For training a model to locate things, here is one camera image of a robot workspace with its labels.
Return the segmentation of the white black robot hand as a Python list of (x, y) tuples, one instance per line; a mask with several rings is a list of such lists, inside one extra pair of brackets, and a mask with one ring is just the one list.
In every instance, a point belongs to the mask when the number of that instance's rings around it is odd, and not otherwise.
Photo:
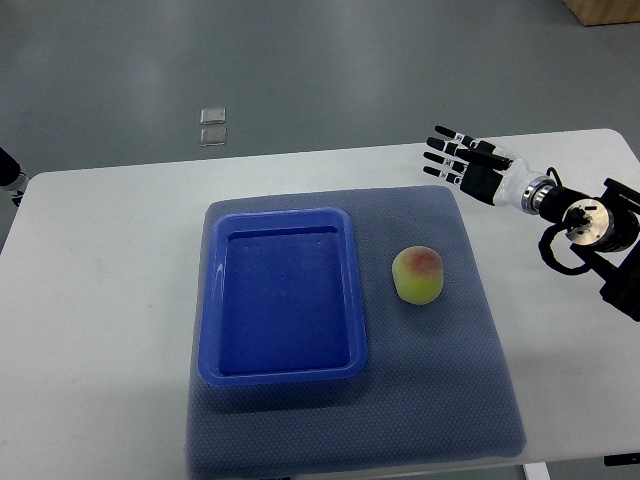
[(524, 159), (502, 147), (437, 125), (427, 139), (423, 171), (491, 206), (522, 207), (527, 186), (536, 175)]

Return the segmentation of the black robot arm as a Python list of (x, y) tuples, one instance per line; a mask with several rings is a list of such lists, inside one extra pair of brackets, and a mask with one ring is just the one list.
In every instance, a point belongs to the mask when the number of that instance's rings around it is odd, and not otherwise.
[[(639, 193), (608, 178), (599, 197), (563, 186), (555, 169), (534, 180), (523, 194), (524, 212), (550, 223), (538, 242), (542, 261), (565, 276), (595, 272), (604, 284), (602, 300), (634, 321), (639, 320)], [(569, 267), (553, 252), (558, 234), (582, 264)]]

